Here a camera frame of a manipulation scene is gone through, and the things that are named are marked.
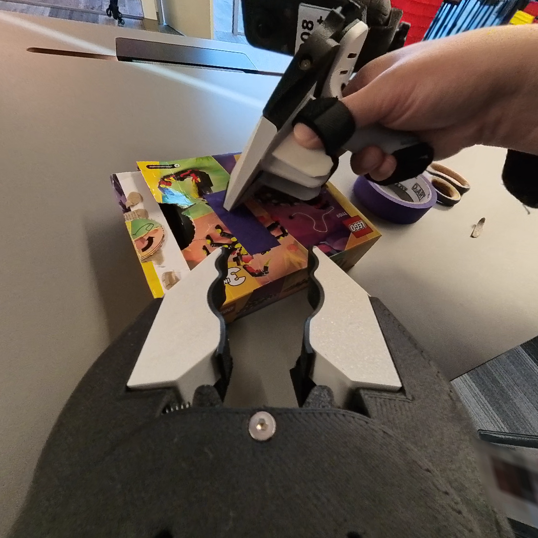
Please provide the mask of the purple tape roll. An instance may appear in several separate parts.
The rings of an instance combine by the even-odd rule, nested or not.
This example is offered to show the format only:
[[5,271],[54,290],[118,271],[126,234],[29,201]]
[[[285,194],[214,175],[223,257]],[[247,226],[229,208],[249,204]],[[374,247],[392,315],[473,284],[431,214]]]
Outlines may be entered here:
[[413,224],[437,203],[437,192],[426,174],[393,185],[357,177],[356,199],[377,217],[394,224]]

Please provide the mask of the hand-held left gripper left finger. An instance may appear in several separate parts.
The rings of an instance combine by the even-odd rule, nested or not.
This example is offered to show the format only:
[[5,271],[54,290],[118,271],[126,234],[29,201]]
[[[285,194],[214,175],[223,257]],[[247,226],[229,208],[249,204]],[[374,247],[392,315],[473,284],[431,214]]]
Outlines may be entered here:
[[225,397],[230,382],[230,349],[220,308],[228,250],[218,248],[163,296],[127,386],[173,388],[193,398],[201,385]]

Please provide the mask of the yellow purple toy set box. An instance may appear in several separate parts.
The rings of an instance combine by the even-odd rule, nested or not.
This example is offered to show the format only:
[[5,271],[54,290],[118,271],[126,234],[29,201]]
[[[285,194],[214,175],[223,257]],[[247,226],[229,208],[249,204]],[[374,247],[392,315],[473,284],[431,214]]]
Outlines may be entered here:
[[267,187],[232,212],[223,207],[239,154],[138,161],[110,177],[154,298],[220,247],[229,251],[226,321],[304,289],[308,250],[349,271],[381,233],[332,184],[302,201]]

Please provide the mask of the stack of red bins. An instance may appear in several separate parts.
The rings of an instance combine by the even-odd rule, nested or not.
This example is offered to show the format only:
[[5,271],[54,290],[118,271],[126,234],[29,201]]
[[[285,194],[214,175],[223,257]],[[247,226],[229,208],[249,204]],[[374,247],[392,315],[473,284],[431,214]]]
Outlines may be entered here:
[[402,10],[402,21],[410,24],[406,46],[420,42],[443,1],[391,1],[393,7]]

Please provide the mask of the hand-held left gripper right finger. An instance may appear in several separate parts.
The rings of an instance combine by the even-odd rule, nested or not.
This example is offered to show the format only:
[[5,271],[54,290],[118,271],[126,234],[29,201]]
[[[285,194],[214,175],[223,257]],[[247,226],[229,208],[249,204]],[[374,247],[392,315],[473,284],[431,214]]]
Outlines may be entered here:
[[402,383],[370,296],[318,247],[308,253],[308,302],[300,355],[300,397],[327,386],[334,398],[358,388],[398,392]]

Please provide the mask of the person's right forearm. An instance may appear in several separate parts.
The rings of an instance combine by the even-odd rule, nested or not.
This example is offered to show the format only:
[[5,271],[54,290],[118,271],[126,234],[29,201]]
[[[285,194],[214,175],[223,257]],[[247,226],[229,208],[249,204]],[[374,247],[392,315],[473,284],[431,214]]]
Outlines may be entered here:
[[501,177],[513,197],[525,206],[537,208],[537,156],[509,149]]

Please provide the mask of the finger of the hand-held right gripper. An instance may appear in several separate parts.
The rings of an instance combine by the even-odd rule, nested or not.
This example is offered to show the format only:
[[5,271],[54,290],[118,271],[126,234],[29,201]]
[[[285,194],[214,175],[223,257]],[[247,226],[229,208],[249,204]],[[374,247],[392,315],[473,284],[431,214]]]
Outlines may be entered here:
[[234,210],[262,186],[294,196],[294,183],[285,178],[284,165],[273,157],[273,151],[290,133],[290,119],[284,127],[277,128],[265,116],[260,117],[231,173],[223,203],[227,211]]
[[295,139],[283,139],[261,162],[263,185],[300,200],[311,200],[337,166],[324,150],[309,150]]

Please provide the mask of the grey yellow scissors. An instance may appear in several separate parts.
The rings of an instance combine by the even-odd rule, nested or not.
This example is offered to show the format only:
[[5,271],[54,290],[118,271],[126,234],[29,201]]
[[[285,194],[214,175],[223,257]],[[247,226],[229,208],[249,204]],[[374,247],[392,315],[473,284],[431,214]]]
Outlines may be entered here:
[[467,179],[445,165],[431,163],[426,172],[439,205],[453,207],[470,190]]

